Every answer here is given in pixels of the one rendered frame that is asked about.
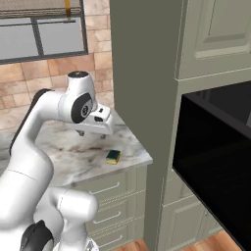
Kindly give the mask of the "grey-green panelled cupboard door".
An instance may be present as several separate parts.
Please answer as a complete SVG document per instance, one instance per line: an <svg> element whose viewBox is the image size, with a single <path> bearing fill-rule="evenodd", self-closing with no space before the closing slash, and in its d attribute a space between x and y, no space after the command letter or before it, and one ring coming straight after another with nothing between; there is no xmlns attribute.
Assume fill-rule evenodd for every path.
<svg viewBox="0 0 251 251"><path fill-rule="evenodd" d="M183 0L179 78L251 68L251 0Z"/></svg>

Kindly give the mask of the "green and yellow sponge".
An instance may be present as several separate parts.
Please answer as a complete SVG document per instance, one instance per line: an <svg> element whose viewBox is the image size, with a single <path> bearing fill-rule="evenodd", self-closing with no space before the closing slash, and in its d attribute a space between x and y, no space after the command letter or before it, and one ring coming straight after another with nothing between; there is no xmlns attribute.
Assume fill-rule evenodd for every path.
<svg viewBox="0 0 251 251"><path fill-rule="evenodd" d="M106 163L116 165L120 160L120 157L121 152L119 150L111 150L106 157Z"/></svg>

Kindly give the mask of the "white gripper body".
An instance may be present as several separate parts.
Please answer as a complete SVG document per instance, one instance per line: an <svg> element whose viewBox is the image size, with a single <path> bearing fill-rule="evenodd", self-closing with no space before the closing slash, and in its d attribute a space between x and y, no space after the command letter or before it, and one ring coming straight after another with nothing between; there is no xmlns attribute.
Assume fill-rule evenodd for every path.
<svg viewBox="0 0 251 251"><path fill-rule="evenodd" d="M114 132L115 122L110 111L91 113L82 123L75 125L76 130L110 135Z"/></svg>

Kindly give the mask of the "dark-framed window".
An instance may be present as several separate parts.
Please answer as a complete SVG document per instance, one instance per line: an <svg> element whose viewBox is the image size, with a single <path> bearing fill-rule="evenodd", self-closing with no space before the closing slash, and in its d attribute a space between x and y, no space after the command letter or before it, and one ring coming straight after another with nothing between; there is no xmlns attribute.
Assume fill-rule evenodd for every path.
<svg viewBox="0 0 251 251"><path fill-rule="evenodd" d="M0 65L88 53L83 0L70 17L0 19Z"/></svg>

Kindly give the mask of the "grey-green drawer front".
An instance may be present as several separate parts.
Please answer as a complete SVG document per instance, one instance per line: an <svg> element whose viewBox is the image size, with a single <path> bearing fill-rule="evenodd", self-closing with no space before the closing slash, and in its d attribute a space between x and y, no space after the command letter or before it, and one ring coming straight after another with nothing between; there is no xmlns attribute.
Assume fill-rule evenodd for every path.
<svg viewBox="0 0 251 251"><path fill-rule="evenodd" d="M136 187L136 171L122 172L95 180L85 180L77 183L75 189L89 193L89 190L94 192L116 185L118 181L121 183L118 188L94 195L99 202L112 200L113 198L120 197L134 190Z"/></svg>
<svg viewBox="0 0 251 251"><path fill-rule="evenodd" d="M104 231L102 233L92 235L91 238L98 245L102 245L108 243L114 239L123 235L123 239L114 244L108 245L107 247L99 248L99 251L113 251L123 245L131 243L132 241L137 239L137 224L129 224L126 226L116 227L113 230Z"/></svg>
<svg viewBox="0 0 251 251"><path fill-rule="evenodd" d="M135 208L136 208L136 202L135 198L130 196L125 199L117 200L115 202L111 202L106 205L102 205L96 216L94 217L95 221L101 221L103 219L109 218L111 216L114 216L118 213L118 211L121 211L122 214L112 220L109 220L105 223L102 223L100 225L95 225L93 221L87 223L87 229L90 232L96 232L98 230L110 227L110 226L115 226L119 223L123 223L127 220L130 220L134 217L135 215Z"/></svg>

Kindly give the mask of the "brown woven window blind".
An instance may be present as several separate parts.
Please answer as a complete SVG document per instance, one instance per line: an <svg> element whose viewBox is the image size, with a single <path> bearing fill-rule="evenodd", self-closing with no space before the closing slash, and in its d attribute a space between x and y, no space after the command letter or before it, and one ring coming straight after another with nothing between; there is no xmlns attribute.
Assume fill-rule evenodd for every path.
<svg viewBox="0 0 251 251"><path fill-rule="evenodd" d="M0 19L70 17L80 11L80 0L0 0Z"/></svg>

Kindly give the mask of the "grey-green narrow cupboard door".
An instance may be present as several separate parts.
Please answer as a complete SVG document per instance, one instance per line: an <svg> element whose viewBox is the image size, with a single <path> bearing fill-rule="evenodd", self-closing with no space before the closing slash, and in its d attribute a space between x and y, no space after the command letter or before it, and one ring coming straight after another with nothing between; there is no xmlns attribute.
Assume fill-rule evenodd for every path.
<svg viewBox="0 0 251 251"><path fill-rule="evenodd" d="M204 215L204 224L202 228L201 238L202 239L208 238L209 236L217 234L222 230L223 230L222 226L218 223L218 221L214 218L214 216L210 214L208 211L206 211Z"/></svg>

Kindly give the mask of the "grey-green wide cupboard door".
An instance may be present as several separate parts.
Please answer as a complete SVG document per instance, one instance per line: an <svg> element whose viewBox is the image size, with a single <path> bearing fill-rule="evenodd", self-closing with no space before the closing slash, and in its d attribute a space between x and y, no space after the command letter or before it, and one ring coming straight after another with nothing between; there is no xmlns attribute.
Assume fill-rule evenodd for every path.
<svg viewBox="0 0 251 251"><path fill-rule="evenodd" d="M163 207L157 251L179 251L197 240L204 206L196 196Z"/></svg>

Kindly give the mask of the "grey-green tall cupboard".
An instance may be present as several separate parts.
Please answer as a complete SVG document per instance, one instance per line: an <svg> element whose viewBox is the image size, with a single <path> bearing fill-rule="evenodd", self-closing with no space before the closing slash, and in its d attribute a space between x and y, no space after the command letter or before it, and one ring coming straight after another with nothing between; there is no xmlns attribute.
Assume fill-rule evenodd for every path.
<svg viewBox="0 0 251 251"><path fill-rule="evenodd" d="M115 107L152 157L143 238L157 251L163 207L196 196L173 167L181 97L249 81L251 68L179 78L183 0L110 0L110 12Z"/></svg>

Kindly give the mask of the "black microwave oven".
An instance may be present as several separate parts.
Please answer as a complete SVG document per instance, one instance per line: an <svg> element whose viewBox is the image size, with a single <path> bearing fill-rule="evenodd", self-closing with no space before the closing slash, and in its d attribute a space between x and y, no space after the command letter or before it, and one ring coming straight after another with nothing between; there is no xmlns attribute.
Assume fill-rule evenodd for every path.
<svg viewBox="0 0 251 251"><path fill-rule="evenodd" d="M251 139L251 80L186 93L185 97Z"/></svg>

